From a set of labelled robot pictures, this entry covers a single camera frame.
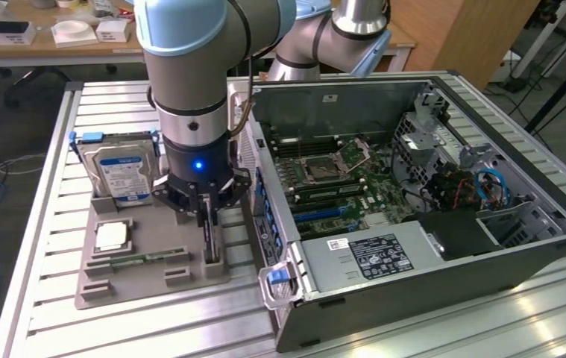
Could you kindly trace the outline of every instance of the metal frame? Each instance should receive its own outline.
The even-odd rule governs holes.
[[[566,194],[566,166],[463,78],[436,75]],[[403,76],[423,73],[403,72]],[[377,74],[373,77],[391,75]],[[341,78],[343,75],[327,75]],[[241,87],[244,78],[229,80]],[[515,289],[280,355],[256,287],[240,211],[226,210],[232,280],[90,310],[72,305],[90,184],[66,152],[66,133],[122,133],[157,127],[146,82],[85,84],[64,94],[49,155],[0,318],[0,357],[544,357],[566,353],[566,259]],[[452,128],[484,141],[459,110]]]
[[[563,19],[566,15],[566,0],[560,2],[559,8],[556,9],[556,20],[552,24],[546,24],[543,31],[539,33],[539,36],[536,36],[536,39],[534,40],[532,45],[530,46],[528,51],[526,52],[524,56],[520,58],[519,63],[514,67],[511,77],[519,78],[520,74],[523,73],[526,67],[528,66],[530,62],[532,61],[532,58],[536,56],[536,53],[539,52],[540,47],[543,46],[546,40],[550,37],[550,34],[552,33],[554,29],[556,28],[560,20]],[[554,54],[552,59],[550,60],[550,63],[546,65],[546,69],[542,73],[542,77],[550,77],[554,69],[559,65],[560,60],[563,60],[563,57],[566,55],[566,42],[560,46],[559,51]]]
[[[77,57],[0,57],[0,67],[31,67],[31,66],[70,66],[70,65],[96,65],[113,63],[141,63],[142,50],[113,50],[118,51],[108,55],[77,56]],[[393,56],[388,72],[399,72],[404,69],[404,64],[411,53],[409,47],[387,48],[384,56]],[[273,58],[269,53],[262,58]]]

